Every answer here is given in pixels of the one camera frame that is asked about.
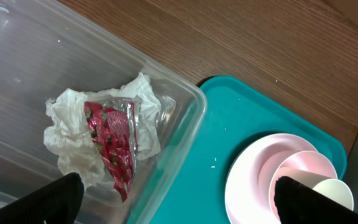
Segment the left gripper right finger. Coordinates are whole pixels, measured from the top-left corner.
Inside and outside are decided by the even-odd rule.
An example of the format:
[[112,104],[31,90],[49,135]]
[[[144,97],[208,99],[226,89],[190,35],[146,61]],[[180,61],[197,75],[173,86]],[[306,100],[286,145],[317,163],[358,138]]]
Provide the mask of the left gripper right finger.
[[358,213],[291,177],[276,181],[274,203],[281,224],[358,224]]

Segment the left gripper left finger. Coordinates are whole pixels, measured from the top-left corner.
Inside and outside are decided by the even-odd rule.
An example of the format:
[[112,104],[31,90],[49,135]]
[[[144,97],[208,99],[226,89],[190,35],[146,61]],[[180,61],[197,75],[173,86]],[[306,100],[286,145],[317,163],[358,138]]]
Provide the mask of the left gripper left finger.
[[76,172],[0,208],[0,224],[73,224],[81,208],[84,185]]

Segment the cream paper cup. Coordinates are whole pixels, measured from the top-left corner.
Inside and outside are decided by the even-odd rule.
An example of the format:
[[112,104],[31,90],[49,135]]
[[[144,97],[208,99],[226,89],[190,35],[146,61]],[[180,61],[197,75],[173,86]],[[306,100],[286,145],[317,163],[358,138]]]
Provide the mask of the cream paper cup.
[[279,168],[270,183],[269,205],[274,214],[278,214],[278,210],[274,205],[273,198],[275,196],[276,181],[283,176],[291,177],[301,184],[311,188],[317,193],[337,202],[338,204],[354,210],[354,198],[350,188],[343,181],[328,177],[326,175],[315,174],[312,172],[292,169],[289,167]]

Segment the small pink bowl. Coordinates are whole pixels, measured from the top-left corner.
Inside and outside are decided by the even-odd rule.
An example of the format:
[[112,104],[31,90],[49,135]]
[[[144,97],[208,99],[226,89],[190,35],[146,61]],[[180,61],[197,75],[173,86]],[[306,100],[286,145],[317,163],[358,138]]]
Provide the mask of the small pink bowl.
[[282,151],[274,154],[262,166],[258,188],[262,205],[271,213],[273,220],[278,223],[277,208],[273,204],[273,179],[278,177],[278,170],[283,167],[298,169],[337,179],[337,172],[331,161],[316,151]]

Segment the large pink plate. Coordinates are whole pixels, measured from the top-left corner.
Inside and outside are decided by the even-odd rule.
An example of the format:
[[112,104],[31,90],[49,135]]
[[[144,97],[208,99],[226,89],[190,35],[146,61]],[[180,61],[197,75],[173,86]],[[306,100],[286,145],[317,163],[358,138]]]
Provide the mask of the large pink plate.
[[278,133],[264,136],[236,157],[226,179],[224,202],[231,223],[278,223],[260,198],[259,175],[265,163],[280,152],[294,154],[317,149],[294,134]]

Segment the white napkin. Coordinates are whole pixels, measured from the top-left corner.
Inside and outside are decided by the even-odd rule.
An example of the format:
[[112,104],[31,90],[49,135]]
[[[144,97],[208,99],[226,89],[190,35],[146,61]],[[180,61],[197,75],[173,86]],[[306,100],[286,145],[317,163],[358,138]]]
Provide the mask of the white napkin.
[[143,161],[158,154],[161,147],[156,121],[162,104],[153,92],[148,75],[140,72],[136,79],[120,89],[83,92],[68,88],[57,99],[45,102],[46,115],[51,117],[53,125],[44,131],[44,144],[58,156],[61,173],[78,173],[85,188],[96,185],[106,174],[87,127],[85,102],[105,102],[114,97],[141,101],[137,159]]

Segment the red snack wrapper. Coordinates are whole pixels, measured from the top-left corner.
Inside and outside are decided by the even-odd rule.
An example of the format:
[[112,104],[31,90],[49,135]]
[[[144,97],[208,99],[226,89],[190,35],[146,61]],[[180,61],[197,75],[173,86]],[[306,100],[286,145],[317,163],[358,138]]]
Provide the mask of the red snack wrapper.
[[137,166],[137,127],[140,103],[134,98],[84,102],[92,142],[114,180],[114,189],[127,200]]

